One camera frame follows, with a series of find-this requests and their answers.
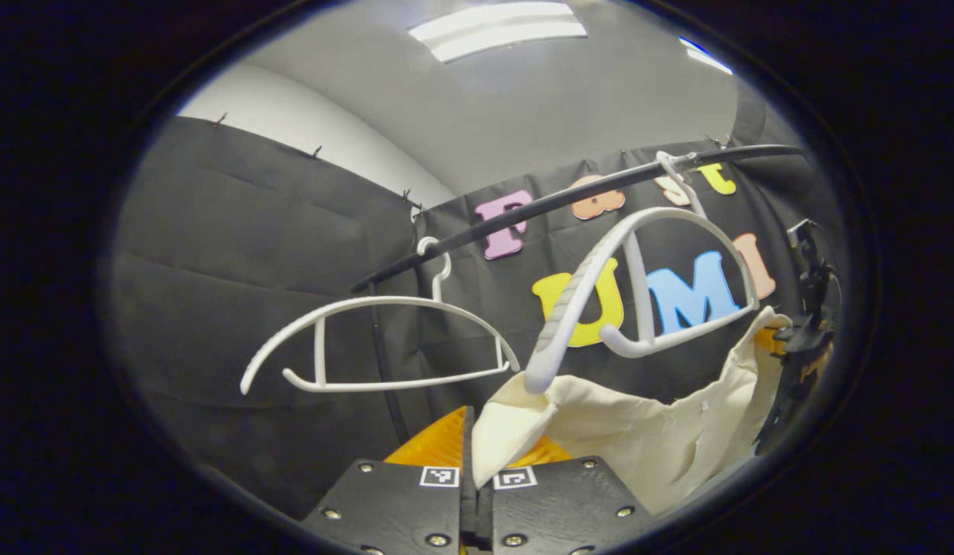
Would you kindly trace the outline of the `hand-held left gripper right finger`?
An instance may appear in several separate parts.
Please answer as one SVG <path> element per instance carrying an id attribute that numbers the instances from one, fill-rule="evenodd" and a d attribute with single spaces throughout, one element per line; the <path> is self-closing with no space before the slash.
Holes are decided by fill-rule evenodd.
<path id="1" fill-rule="evenodd" d="M 654 521 L 602 456 L 505 468 L 489 484 L 488 554 L 613 554 Z"/>

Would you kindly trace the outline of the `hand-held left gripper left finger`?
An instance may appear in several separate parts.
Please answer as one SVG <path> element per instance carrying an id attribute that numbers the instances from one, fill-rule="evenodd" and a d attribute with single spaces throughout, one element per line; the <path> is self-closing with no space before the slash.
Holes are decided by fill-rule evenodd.
<path id="1" fill-rule="evenodd" d="M 301 526 L 353 554 L 463 554 L 478 528 L 471 407 L 383 459 L 356 459 Z"/>

